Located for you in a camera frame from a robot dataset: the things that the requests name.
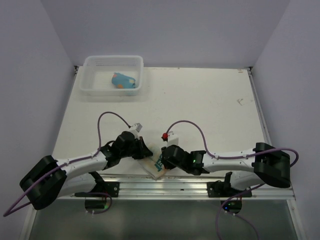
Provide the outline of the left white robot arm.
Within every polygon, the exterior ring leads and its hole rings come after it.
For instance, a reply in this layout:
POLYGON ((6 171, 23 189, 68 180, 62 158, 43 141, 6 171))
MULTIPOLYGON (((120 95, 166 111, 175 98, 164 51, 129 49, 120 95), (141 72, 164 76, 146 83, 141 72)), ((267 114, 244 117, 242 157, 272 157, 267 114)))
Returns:
POLYGON ((42 210, 57 198, 71 194, 98 197, 107 193, 99 171, 116 166, 121 159, 142 160, 153 156, 141 136, 122 132, 97 152, 71 159, 43 157, 20 181, 21 189, 36 210, 42 210))

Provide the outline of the blue polka dot towel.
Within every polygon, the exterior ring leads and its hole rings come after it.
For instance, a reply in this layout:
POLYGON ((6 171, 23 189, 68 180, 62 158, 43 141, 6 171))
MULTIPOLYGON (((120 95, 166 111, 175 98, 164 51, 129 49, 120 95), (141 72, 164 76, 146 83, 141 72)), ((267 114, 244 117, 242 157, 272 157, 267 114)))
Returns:
POLYGON ((135 89, 136 80, 133 77, 115 72, 112 76, 111 83, 118 89, 135 89))

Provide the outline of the rabbit print towel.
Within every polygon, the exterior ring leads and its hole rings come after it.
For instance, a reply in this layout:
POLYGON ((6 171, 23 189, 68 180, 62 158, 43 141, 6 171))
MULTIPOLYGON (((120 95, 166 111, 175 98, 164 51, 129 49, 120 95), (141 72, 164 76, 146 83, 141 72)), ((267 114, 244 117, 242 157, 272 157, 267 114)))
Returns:
POLYGON ((138 160, 138 163, 150 177, 154 180, 158 180, 167 172, 162 163, 161 148, 154 143, 149 143, 147 148, 152 152, 152 156, 140 159, 138 160))

